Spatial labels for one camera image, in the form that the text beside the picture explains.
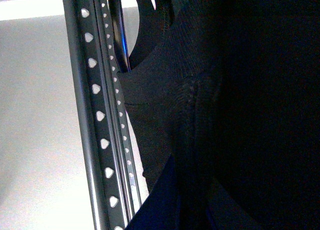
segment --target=light gray background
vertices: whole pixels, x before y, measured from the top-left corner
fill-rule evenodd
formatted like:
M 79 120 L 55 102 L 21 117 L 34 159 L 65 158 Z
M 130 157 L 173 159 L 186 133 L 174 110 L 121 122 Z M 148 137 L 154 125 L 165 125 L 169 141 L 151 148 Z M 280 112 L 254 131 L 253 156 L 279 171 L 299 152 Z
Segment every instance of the light gray background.
M 0 32 L 0 229 L 93 229 L 64 16 Z

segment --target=perforated metal upright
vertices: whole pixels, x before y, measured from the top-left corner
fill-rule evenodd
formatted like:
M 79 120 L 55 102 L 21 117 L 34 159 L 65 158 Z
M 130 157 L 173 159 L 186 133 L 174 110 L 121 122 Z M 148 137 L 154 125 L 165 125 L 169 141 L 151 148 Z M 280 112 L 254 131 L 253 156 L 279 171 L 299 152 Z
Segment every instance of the perforated metal upright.
M 121 25 L 115 25 L 119 19 L 112 18 L 110 0 L 63 0 L 63 4 L 94 226 L 121 230 L 141 205 L 117 78 L 118 71 L 129 67 L 119 68 L 119 63 L 128 63 L 126 46 L 117 45 L 114 34 Z

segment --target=metal rack post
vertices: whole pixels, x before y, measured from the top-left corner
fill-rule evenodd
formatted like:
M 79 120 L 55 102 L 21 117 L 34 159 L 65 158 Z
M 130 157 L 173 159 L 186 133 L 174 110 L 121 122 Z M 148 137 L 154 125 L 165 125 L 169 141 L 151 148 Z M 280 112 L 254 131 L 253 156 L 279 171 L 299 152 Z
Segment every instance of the metal rack post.
M 124 98 L 117 78 L 118 71 L 128 71 L 130 66 L 124 28 L 121 24 L 115 26 L 119 21 L 123 25 L 122 12 L 112 18 L 113 3 L 119 10 L 120 0 L 63 0 L 96 230 L 124 229 L 141 205 Z

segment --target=dark blue fabric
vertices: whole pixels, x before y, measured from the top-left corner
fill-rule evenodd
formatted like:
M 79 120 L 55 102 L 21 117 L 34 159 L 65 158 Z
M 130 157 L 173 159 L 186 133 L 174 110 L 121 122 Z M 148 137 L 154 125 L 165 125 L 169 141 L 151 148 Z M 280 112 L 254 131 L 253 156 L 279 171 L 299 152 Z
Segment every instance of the dark blue fabric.
M 171 156 L 152 192 L 126 230 L 178 230 L 180 197 Z

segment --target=black sweater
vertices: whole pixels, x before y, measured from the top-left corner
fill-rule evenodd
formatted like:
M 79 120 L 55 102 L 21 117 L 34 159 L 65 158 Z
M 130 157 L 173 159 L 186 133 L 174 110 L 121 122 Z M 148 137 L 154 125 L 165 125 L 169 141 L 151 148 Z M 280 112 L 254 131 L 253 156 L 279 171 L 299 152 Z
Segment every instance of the black sweater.
M 171 152 L 195 221 L 215 177 L 266 229 L 320 229 L 319 14 L 319 0 L 190 0 L 119 75 L 147 181 Z

